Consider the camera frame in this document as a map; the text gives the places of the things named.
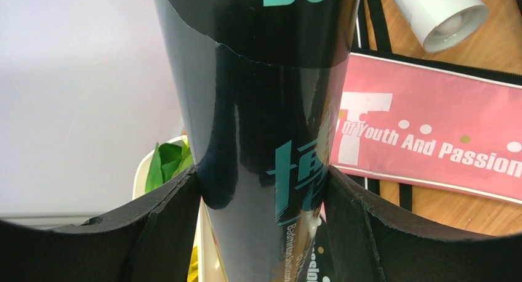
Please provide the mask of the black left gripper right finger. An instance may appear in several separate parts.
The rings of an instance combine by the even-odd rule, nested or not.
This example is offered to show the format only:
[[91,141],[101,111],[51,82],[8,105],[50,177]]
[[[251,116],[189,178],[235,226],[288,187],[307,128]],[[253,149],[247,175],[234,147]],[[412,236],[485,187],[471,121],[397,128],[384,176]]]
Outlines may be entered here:
[[337,281],[520,281],[521,235],[439,224],[364,189],[334,166],[324,205]]

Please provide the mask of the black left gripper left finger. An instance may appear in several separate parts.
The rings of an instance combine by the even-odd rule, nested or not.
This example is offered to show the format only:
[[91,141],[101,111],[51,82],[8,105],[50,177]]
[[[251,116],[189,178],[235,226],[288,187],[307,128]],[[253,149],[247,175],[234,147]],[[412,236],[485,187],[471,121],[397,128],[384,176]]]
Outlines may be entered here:
[[186,281],[200,192],[194,168],[81,225],[1,222],[2,281]]

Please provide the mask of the black shuttlecock tube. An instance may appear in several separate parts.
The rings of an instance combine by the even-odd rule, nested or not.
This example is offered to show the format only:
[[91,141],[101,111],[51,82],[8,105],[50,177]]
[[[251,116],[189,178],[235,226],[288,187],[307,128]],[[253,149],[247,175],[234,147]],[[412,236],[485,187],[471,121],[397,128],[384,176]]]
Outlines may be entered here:
[[359,0],[155,0],[227,281],[304,281]]

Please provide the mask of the white shuttlecock tube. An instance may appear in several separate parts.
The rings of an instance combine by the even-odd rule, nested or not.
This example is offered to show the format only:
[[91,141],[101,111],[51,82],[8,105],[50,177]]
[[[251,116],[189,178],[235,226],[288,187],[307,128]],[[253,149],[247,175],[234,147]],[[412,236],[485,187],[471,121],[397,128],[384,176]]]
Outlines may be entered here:
[[424,51],[449,49],[472,35],[487,19],[482,0],[393,0]]

